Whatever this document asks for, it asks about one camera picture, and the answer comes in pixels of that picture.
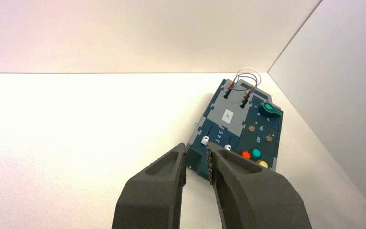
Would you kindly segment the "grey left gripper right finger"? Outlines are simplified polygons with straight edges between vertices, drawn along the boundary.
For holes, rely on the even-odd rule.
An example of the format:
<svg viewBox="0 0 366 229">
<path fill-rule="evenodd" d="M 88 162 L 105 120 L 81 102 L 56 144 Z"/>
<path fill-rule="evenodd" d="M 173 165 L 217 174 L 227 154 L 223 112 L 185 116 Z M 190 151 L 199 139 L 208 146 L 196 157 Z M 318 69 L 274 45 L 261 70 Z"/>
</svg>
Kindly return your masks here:
<svg viewBox="0 0 366 229">
<path fill-rule="evenodd" d="M 224 229 L 310 229 L 305 204 L 281 174 L 215 143 L 206 152 Z"/>
</svg>

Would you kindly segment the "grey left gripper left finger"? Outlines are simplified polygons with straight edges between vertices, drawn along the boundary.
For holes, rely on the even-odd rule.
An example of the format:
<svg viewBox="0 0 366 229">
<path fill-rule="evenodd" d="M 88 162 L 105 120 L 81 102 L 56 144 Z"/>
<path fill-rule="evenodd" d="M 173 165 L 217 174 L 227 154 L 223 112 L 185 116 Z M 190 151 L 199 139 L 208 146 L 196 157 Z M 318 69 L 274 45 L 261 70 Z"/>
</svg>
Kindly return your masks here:
<svg viewBox="0 0 366 229">
<path fill-rule="evenodd" d="M 112 228 L 178 229 L 185 184 L 186 146 L 179 143 L 126 182 Z"/>
</svg>

